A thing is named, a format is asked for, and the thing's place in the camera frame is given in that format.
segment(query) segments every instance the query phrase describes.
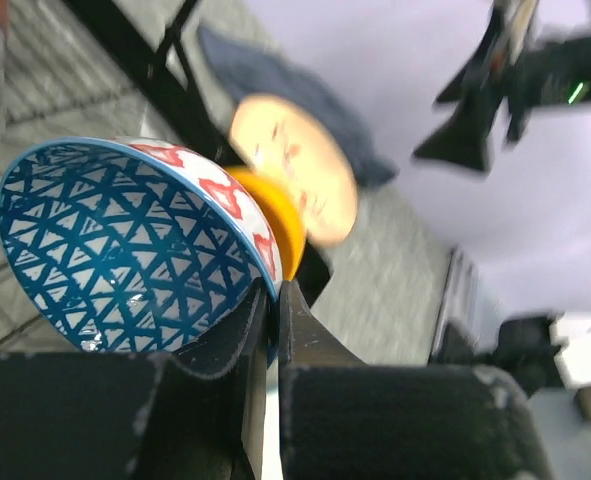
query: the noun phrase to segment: round wooden board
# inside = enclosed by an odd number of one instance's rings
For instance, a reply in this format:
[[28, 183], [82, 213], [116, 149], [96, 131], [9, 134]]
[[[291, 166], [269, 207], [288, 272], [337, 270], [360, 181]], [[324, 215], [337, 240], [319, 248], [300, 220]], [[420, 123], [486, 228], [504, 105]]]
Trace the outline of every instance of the round wooden board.
[[288, 191], [312, 243], [331, 246], [348, 236], [357, 218], [357, 186], [322, 124], [279, 97], [251, 95], [239, 105], [229, 136], [251, 168]]

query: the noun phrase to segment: white wall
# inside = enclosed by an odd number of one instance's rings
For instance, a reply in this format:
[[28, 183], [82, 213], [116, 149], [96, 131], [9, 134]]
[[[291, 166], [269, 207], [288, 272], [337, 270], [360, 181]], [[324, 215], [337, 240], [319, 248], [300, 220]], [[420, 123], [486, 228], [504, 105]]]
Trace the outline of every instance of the white wall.
[[[536, 115], [483, 183], [409, 161], [445, 118], [432, 100], [479, 42], [490, 0], [246, 1], [293, 60], [363, 114], [402, 167], [403, 195], [472, 256], [505, 309], [591, 308], [591, 112]], [[587, 20], [582, 0], [541, 3], [543, 23]]]

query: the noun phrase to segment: dark gray cloth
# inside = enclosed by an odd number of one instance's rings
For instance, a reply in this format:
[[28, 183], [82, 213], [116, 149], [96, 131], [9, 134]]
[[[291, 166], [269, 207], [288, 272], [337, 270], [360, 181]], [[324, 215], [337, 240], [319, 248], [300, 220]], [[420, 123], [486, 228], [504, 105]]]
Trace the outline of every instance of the dark gray cloth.
[[361, 187], [379, 187], [397, 175], [397, 168], [375, 153], [364, 122], [320, 78], [276, 55], [226, 39], [204, 24], [197, 35], [206, 62], [234, 102], [266, 93], [307, 111], [333, 136]]

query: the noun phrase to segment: countertop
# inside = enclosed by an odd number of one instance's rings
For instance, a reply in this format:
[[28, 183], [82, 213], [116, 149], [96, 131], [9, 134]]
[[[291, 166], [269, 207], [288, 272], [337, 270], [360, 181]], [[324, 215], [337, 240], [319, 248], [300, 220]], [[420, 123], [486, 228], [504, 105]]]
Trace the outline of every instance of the countertop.
[[[117, 3], [152, 43], [159, 41], [166, 20], [180, 4], [178, 0]], [[173, 140], [103, 52], [79, 29], [68, 28], [71, 18], [63, 8], [52, 1], [29, 0], [14, 1], [12, 7], [7, 103], [15, 120], [0, 139], [0, 175], [24, 148], [62, 135], [153, 134]], [[194, 30], [200, 18], [231, 37], [270, 49], [278, 46], [241, 0], [205, 0], [197, 8], [185, 31], [185, 44], [211, 117], [225, 131], [233, 105], [196, 45]], [[72, 103], [71, 96], [76, 97]], [[66, 111], [52, 114], [49, 109]], [[45, 115], [32, 118], [32, 111]], [[441, 301], [448, 252], [395, 188], [363, 193], [353, 232], [342, 245], [325, 253], [334, 273], [313, 308], [317, 318], [367, 362], [424, 363]], [[17, 327], [23, 327], [23, 335], [7, 339]], [[4, 268], [0, 250], [0, 349], [68, 348], [50, 325], [39, 319]]]

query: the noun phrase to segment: wooden plate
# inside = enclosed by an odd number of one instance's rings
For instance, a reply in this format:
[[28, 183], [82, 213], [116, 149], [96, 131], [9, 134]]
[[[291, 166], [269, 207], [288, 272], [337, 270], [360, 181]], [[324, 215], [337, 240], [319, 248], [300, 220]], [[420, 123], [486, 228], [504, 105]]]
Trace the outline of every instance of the wooden plate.
[[330, 133], [302, 109], [272, 95], [251, 95], [238, 107], [230, 141], [258, 173], [283, 185], [309, 239], [335, 245], [357, 217], [357, 187]]
[[246, 167], [231, 167], [226, 171], [246, 189], [264, 213], [279, 248], [284, 280], [292, 280], [306, 246], [306, 231], [295, 205], [282, 186], [265, 175], [253, 173]]

